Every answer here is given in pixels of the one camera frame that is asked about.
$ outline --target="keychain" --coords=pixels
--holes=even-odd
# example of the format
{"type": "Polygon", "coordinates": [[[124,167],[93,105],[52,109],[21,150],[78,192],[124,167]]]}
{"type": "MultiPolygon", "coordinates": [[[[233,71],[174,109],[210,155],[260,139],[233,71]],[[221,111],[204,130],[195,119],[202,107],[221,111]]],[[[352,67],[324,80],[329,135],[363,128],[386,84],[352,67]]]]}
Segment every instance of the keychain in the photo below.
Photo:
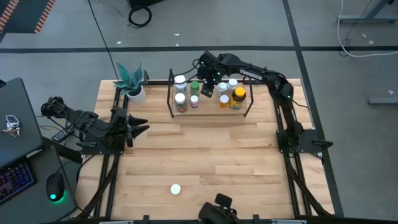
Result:
{"type": "Polygon", "coordinates": [[[2,133],[6,133],[11,135],[12,137],[19,137],[19,131],[20,129],[20,123],[17,117],[14,115],[6,115],[6,121],[7,121],[7,129],[2,130],[2,133]]]}

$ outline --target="keyboard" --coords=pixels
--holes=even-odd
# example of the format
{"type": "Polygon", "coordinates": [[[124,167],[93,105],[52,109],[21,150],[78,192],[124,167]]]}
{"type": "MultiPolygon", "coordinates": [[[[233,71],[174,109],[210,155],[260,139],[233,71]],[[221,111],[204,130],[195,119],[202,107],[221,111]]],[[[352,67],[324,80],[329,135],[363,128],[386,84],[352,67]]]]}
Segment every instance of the keyboard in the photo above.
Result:
{"type": "Polygon", "coordinates": [[[11,166],[0,169],[0,204],[19,194],[34,182],[26,161],[17,161],[11,166]]]}

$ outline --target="gray floor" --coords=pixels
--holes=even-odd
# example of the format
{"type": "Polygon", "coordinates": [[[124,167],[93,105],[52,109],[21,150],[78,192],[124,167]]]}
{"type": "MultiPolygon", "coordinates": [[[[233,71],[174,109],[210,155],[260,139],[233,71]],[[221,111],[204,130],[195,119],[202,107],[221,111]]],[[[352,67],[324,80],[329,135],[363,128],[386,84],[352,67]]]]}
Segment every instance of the gray floor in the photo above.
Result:
{"type": "MultiPolygon", "coordinates": [[[[108,1],[128,14],[126,0],[108,1]]],[[[368,1],[345,3],[344,14],[360,14],[368,1]]],[[[340,0],[289,0],[289,4],[300,45],[338,46],[340,0]]],[[[127,27],[127,21],[104,0],[92,1],[92,5],[110,47],[293,44],[282,1],[278,0],[167,0],[151,7],[152,22],[141,29],[127,27]]],[[[397,7],[398,2],[382,13],[398,16],[397,7]]],[[[144,13],[135,15],[137,20],[142,16],[144,13]]],[[[343,25],[341,36],[348,29],[349,25],[343,25]]],[[[351,45],[369,46],[370,40],[373,45],[398,45],[397,34],[395,24],[360,24],[351,31],[351,45]]],[[[0,43],[0,49],[103,46],[85,0],[57,0],[41,33],[6,34],[0,43]]],[[[301,77],[293,51],[231,52],[288,78],[301,77]]],[[[167,78],[170,68],[176,73],[185,71],[200,54],[113,52],[112,57],[130,70],[142,63],[151,78],[167,78]]],[[[391,95],[389,90],[393,96],[397,94],[398,55],[351,58],[340,57],[337,52],[304,52],[303,56],[325,136],[335,143],[330,155],[345,215],[398,220],[398,152],[393,141],[398,108],[370,107],[366,102],[370,96],[391,95]]],[[[0,54],[0,68],[3,80],[24,79],[37,114],[50,96],[62,96],[72,108],[92,110],[100,80],[115,79],[107,53],[0,54]]],[[[45,118],[38,120],[42,125],[51,124],[45,118]]],[[[77,149],[74,141],[68,140],[67,145],[77,149]]]]}

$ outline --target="white bottle cap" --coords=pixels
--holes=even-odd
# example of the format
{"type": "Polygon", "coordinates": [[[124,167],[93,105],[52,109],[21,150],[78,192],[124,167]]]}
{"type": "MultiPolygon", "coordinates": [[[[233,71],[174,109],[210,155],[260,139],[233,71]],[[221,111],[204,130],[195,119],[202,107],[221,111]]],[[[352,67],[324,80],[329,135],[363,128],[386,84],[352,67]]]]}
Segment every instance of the white bottle cap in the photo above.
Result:
{"type": "Polygon", "coordinates": [[[174,98],[175,98],[175,102],[177,102],[179,104],[182,104],[185,102],[185,95],[183,93],[177,93],[174,98]]]}
{"type": "Polygon", "coordinates": [[[226,91],[226,83],[219,83],[218,84],[219,91],[226,91]]]}
{"type": "Polygon", "coordinates": [[[199,100],[198,96],[195,96],[195,95],[191,96],[191,102],[192,103],[198,103],[198,100],[199,100]]]}
{"type": "Polygon", "coordinates": [[[181,186],[179,186],[178,184],[173,184],[170,188],[170,191],[172,192],[172,194],[178,195],[181,192],[181,186]]]}
{"type": "Polygon", "coordinates": [[[228,101],[229,101],[229,97],[227,95],[220,96],[220,102],[228,103],[228,101]]]}
{"type": "Polygon", "coordinates": [[[236,81],[236,79],[232,78],[228,81],[228,84],[231,86],[236,86],[238,84],[238,81],[236,81]]]}
{"type": "Polygon", "coordinates": [[[177,75],[176,77],[174,77],[175,84],[179,84],[179,83],[183,83],[183,82],[185,82],[185,76],[177,75]]]}

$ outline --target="white cable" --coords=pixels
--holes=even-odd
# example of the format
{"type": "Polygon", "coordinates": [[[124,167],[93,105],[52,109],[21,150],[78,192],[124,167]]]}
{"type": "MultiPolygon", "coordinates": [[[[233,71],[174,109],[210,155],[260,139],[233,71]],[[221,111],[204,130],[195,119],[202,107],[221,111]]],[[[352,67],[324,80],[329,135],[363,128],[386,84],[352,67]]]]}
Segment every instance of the white cable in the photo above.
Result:
{"type": "Polygon", "coordinates": [[[344,0],[341,0],[341,11],[340,11],[340,15],[338,16],[338,21],[337,21],[337,37],[338,37],[338,42],[340,43],[341,48],[344,50],[344,52],[346,52],[346,54],[348,54],[351,57],[370,57],[370,56],[383,56],[383,55],[398,54],[398,52],[390,52],[390,53],[384,53],[384,54],[370,54],[370,55],[353,55],[353,54],[348,53],[340,40],[340,17],[343,14],[343,6],[344,6],[344,0]]]}

